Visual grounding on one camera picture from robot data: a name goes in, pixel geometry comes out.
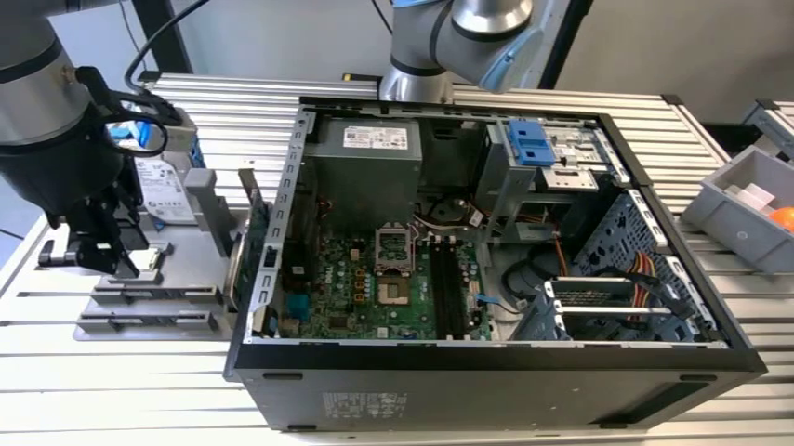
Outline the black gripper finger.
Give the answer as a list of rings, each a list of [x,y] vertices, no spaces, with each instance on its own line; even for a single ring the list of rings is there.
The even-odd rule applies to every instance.
[[[150,242],[133,222],[118,222],[119,232],[70,228],[65,265],[117,276],[138,278],[141,270],[133,262],[131,251],[147,250]]]

